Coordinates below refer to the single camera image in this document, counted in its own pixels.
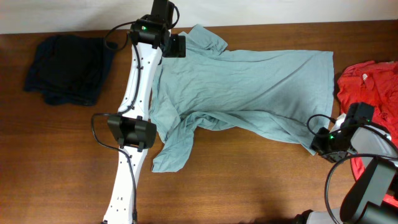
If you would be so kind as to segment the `light blue t-shirt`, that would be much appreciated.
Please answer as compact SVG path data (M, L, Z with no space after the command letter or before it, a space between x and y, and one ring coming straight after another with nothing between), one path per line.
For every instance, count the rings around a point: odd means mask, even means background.
M176 172L190 157L196 128L239 127L309 148L333 107L333 53L227 49L197 25L185 34L186 56L164 58L152 84L150 119L164 147L153 172Z

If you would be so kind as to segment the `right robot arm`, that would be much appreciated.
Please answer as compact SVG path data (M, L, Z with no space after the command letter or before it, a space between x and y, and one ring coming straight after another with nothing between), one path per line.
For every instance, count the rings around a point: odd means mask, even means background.
M324 187L326 211L307 210L293 222L310 223L397 223L397 207L384 198L397 198L397 147L390 132L372 121L374 107L353 103L347 114L332 119L332 130L320 128L311 149L333 163ZM336 168L350 159L360 158L364 172L346 194L339 209L331 209L328 197L331 177Z

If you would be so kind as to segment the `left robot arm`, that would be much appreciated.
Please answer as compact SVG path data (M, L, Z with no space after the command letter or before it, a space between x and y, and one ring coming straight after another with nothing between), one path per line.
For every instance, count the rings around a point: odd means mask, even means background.
M118 169L103 223L137 223L137 185L156 125L149 121L149 104L156 68L163 58L184 58L184 36L172 34L180 13L168 0L153 2L150 14L130 22L126 40L132 44L127 87L117 113L108 113L108 127L117 142Z

